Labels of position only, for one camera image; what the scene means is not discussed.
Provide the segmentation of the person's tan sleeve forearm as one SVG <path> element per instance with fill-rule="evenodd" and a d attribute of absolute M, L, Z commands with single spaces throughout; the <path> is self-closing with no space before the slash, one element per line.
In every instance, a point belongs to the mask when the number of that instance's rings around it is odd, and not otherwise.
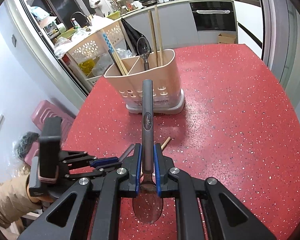
<path fill-rule="evenodd" d="M 23 215 L 42 208 L 40 200 L 28 195 L 28 184 L 28 175 L 0 183 L 0 227 L 6 229 Z"/>

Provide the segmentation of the person's left hand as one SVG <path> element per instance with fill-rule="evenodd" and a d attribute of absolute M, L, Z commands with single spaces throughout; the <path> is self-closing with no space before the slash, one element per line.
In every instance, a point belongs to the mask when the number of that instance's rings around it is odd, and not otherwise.
<path fill-rule="evenodd" d="M 29 177 L 27 177 L 26 192 L 27 192 L 27 196 L 31 202 L 33 202 L 34 204 L 38 204 L 39 202 L 53 203 L 55 201 L 50 196 L 31 196 L 30 189 L 29 189 L 29 181 L 30 181 L 30 179 L 29 179 Z"/>

